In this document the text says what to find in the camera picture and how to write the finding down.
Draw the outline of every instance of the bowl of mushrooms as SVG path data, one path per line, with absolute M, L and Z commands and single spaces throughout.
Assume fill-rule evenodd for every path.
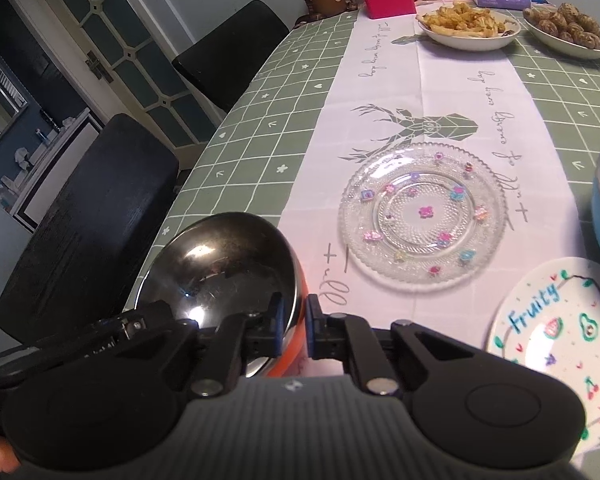
M 529 31 L 546 46 L 578 59 L 600 58 L 600 26 L 573 4 L 556 10 L 530 7 L 522 14 Z

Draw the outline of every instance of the clear glass plate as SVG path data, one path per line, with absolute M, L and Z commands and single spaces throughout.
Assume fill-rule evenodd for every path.
M 339 225 L 364 266 L 414 290 L 451 286 L 493 256 L 504 233 L 502 186 L 479 158 L 426 142 L 376 155 L 354 174 Z

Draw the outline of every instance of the chair backrest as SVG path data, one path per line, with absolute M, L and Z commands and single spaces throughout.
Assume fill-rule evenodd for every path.
M 229 113 L 288 33 L 273 10 L 253 0 L 176 57 L 173 65 Z
M 25 344 L 122 311 L 173 202 L 176 157 L 113 117 L 45 214 L 0 297 L 0 328 Z

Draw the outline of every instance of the door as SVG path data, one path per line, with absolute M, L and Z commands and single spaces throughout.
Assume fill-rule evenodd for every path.
M 133 117 L 169 146 L 181 168 L 214 131 L 195 97 L 126 0 L 46 0 Z

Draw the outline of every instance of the blue wall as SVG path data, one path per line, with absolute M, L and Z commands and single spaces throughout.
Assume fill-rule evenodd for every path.
M 28 103 L 26 109 L 21 112 L 19 117 L 0 134 L 0 178 L 6 175 L 13 180 L 20 173 L 20 167 L 14 159 L 15 151 L 18 148 L 26 148 L 29 153 L 33 153 L 40 145 L 36 129 L 40 128 L 43 133 L 48 134 L 51 131 L 51 127 L 40 115 L 40 105 L 38 102 L 18 78 L 16 78 L 15 74 L 1 57 L 0 68 Z

